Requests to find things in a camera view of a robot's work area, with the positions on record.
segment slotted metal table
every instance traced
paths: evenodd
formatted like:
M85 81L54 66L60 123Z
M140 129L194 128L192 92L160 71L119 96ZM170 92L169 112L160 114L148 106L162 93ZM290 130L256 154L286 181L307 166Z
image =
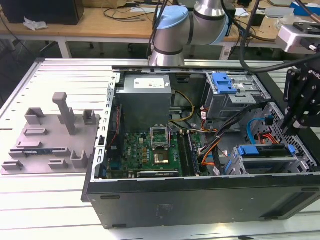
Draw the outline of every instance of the slotted metal table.
M279 62L250 61L251 67ZM0 163L23 129L30 107L56 114L54 92L66 92L75 114L84 109L103 113L111 66L146 66L132 59L46 59L35 62L0 110ZM187 60L187 66L230 67L238 61ZM283 91L287 69L269 73ZM318 137L320 130L313 129ZM288 220L105 230L90 203L81 201L85 173L0 175L0 239L190 240L239 239L318 240L320 201Z

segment green motherboard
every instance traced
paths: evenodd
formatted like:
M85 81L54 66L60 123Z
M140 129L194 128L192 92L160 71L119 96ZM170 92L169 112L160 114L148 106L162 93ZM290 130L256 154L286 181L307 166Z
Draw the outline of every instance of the green motherboard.
M192 148L195 154L198 148L202 147L200 135L190 134ZM179 134L171 132L168 134L169 145L166 148L152 147L153 143L165 142L166 135L157 133L153 135L148 133L126 133L124 137L123 156L114 174L122 175L113 176L125 178L124 172L129 174L129 178L137 172L143 171L175 171L179 173L179 177L183 177L183 169L180 156L181 149L178 144Z

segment computer tower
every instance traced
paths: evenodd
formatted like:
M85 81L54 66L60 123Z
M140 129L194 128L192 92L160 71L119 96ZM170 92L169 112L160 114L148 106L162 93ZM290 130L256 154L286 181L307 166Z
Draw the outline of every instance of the computer tower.
M47 24L77 25L84 14L82 0L0 0L4 15L12 24L24 17Z

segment laboratory floor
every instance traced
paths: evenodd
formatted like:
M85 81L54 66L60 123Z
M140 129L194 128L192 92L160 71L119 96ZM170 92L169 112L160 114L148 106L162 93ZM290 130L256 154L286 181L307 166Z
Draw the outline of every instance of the laboratory floor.
M24 77L35 58L40 57L40 50L46 46L44 41L23 41L23 43L33 55L26 51L18 41L14 42L15 51L10 52L5 49L0 53L0 108ZM90 49L87 42L69 42L69 47L73 58L78 59L145 59L147 51L146 44L133 44L132 52L129 52L126 43L104 43L105 53L103 55L100 55L98 43L94 43L94 49ZM221 46L197 46L193 59L217 60L220 57L221 49ZM183 52L184 58L190 59L190 46L185 47ZM236 48L230 59L237 60L238 53L239 48ZM44 56L46 58L61 58L58 45L48 49ZM273 58L273 50L268 48L248 48L245 55L246 60L256 61L285 61L289 58L292 56L288 57L286 54L280 54L277 58Z

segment chip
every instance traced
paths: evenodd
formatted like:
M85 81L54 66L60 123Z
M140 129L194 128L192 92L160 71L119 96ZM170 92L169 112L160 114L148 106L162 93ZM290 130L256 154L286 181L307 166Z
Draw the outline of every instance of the chip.
M169 164L169 151L167 150L154 150L153 151L154 164Z

